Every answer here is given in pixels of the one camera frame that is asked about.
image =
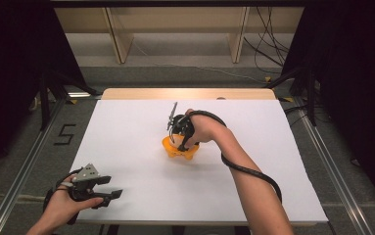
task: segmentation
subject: printed number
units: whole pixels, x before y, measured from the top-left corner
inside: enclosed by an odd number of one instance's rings
[[[62,129],[60,130],[60,133],[59,133],[59,136],[61,136],[61,137],[68,137],[69,138],[68,142],[66,142],[66,143],[55,143],[55,145],[69,145],[70,144],[70,141],[73,138],[73,134],[64,134],[63,133],[63,131],[65,131],[65,128],[68,127],[68,126],[76,126],[76,124],[64,124],[62,126]]]

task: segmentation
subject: person's right hand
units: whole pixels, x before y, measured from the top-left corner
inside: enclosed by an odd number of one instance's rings
[[[185,114],[189,115],[193,111],[194,110],[189,109]],[[190,119],[194,125],[195,131],[193,136],[188,139],[184,145],[184,147],[187,149],[192,147],[197,142],[207,143],[214,140],[216,133],[221,128],[226,128],[224,125],[220,124],[217,120],[211,117],[196,115],[191,116]]]

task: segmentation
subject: person's left hand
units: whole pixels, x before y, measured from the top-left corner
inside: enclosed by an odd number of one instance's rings
[[[64,181],[71,182],[74,175]],[[96,207],[104,201],[103,198],[92,198],[82,202],[75,202],[68,192],[68,187],[60,185],[53,194],[46,210],[37,223],[27,234],[52,234],[57,228],[65,225],[76,213]]]

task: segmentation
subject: black device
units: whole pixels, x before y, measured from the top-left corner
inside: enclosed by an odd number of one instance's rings
[[[71,182],[65,182],[64,180],[69,176],[76,174],[76,176],[71,180]],[[56,190],[59,190],[60,185],[64,185],[68,187],[68,192],[70,197],[75,200],[76,202],[82,202],[91,198],[103,198],[104,201],[93,207],[92,209],[98,209],[101,207],[107,207],[111,200],[117,199],[122,194],[122,190],[116,190],[111,192],[110,194],[106,193],[96,193],[93,191],[95,185],[102,185],[107,184],[111,181],[110,176],[101,176],[98,170],[95,168],[93,164],[88,164],[86,167],[82,167],[81,169],[77,169],[62,177],[54,188],[51,188],[47,191],[46,198],[44,199],[43,204],[43,211],[46,210],[47,205],[50,202],[53,194]],[[74,224],[77,219],[77,214],[68,222],[68,224]]]

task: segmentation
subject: black cable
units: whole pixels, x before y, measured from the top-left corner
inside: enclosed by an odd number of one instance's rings
[[[306,115],[303,115],[303,116],[299,117],[298,119],[296,119],[294,122],[292,122],[290,124],[290,127],[292,127],[295,123],[297,123],[299,120],[303,119],[304,117],[306,117]]]
[[[260,11],[259,11],[259,8],[257,7],[257,11],[258,11],[258,14],[259,14],[259,17],[260,17],[260,20],[262,21],[263,23],[263,27],[265,29],[264,33],[263,33],[263,36],[260,36],[260,34],[258,34],[258,36],[260,37],[260,42],[259,42],[259,45],[261,43],[261,41],[263,41],[264,43],[266,43],[268,46],[271,46],[275,49],[276,51],[276,54],[278,56],[278,59],[279,61],[281,62],[282,66],[283,66],[283,63],[285,62],[285,58],[284,56],[281,54],[281,51],[284,51],[283,49],[281,49],[278,44],[280,46],[282,46],[284,49],[286,49],[287,51],[289,50],[287,47],[285,47],[284,45],[282,45],[274,36],[273,34],[273,25],[272,25],[272,8],[271,7],[268,7],[268,21],[267,23],[265,22],[265,20],[263,19]],[[269,43],[267,43],[265,40],[264,40],[264,36],[268,34],[268,36],[270,37],[270,39],[272,40],[272,43],[273,45],[270,45]]]
[[[327,113],[315,113],[316,115],[324,115],[324,114],[327,114]],[[315,119],[323,122],[323,123],[333,123],[334,121],[331,120],[330,118],[328,118],[328,120],[325,120],[325,119],[321,119],[319,117],[315,117]]]
[[[327,212],[325,211],[325,209],[322,209],[322,210],[324,211],[325,216],[327,216],[327,218],[328,218],[328,214],[327,214]],[[331,229],[331,233],[332,233],[333,235],[337,235],[337,232],[336,232],[336,230],[334,229],[333,224],[331,224],[330,219],[328,219],[327,224],[328,224],[328,226],[329,226],[330,229]]]
[[[222,119],[220,119],[220,117],[218,117],[218,116],[216,116],[216,115],[214,115],[214,114],[212,114],[210,112],[207,112],[207,111],[193,111],[190,114],[188,114],[186,117],[190,118],[191,116],[196,116],[196,115],[202,115],[202,116],[206,116],[206,117],[209,117],[209,118],[213,118],[214,120],[218,121],[220,124],[226,126],[226,124],[223,122]],[[276,192],[276,195],[278,196],[279,201],[282,203],[281,189],[279,188],[279,186],[275,182],[275,180],[273,180],[271,177],[267,176],[266,174],[264,174],[264,173],[262,173],[260,171],[257,171],[257,170],[254,170],[254,169],[250,169],[250,168],[247,168],[247,167],[243,167],[243,166],[240,166],[240,165],[237,165],[237,164],[233,164],[232,162],[228,161],[223,156],[223,154],[221,154],[221,160],[223,161],[223,163],[225,165],[227,165],[227,166],[229,166],[231,168],[234,168],[234,169],[236,169],[238,171],[250,174],[251,176],[260,178],[260,179],[266,181],[267,183],[269,183],[270,185],[272,185],[273,189]]]
[[[293,108],[289,108],[289,109],[286,109],[284,110],[284,113],[285,115],[293,112],[293,111],[296,111],[296,110],[303,110],[307,107],[307,105],[302,105],[302,106],[296,106],[296,107],[293,107]]]
[[[252,45],[252,44],[248,41],[248,39],[246,39],[246,37],[244,37],[244,39],[245,39],[245,41],[246,41],[246,42],[247,42],[252,48],[254,48],[255,51],[259,52],[260,54],[263,54],[263,56],[266,57],[267,59],[269,59],[271,62],[275,63],[276,65],[278,65],[278,66],[280,66],[280,67],[282,67],[282,65],[281,65],[279,62],[275,61],[274,59],[272,59],[272,57],[270,57],[270,56],[264,54],[264,53],[261,52],[258,48],[256,48],[254,45]]]
[[[264,31],[264,33],[263,33],[263,36],[266,34],[266,32],[267,32],[267,27],[265,28],[265,31]],[[260,70],[260,71],[264,71],[264,72],[269,72],[269,73],[281,73],[281,72],[276,72],[276,71],[268,71],[268,70],[263,70],[263,69],[261,69],[259,66],[258,66],[258,62],[257,62],[257,54],[258,54],[258,48],[259,48],[259,46],[260,46],[260,43],[262,42],[262,40],[260,40],[259,41],[259,43],[258,43],[258,46],[255,48],[255,55],[254,55],[254,61],[255,61],[255,65],[257,66],[257,68]]]
[[[105,224],[102,224],[101,228],[99,229],[99,235],[102,235],[104,233],[104,227],[105,227]]]

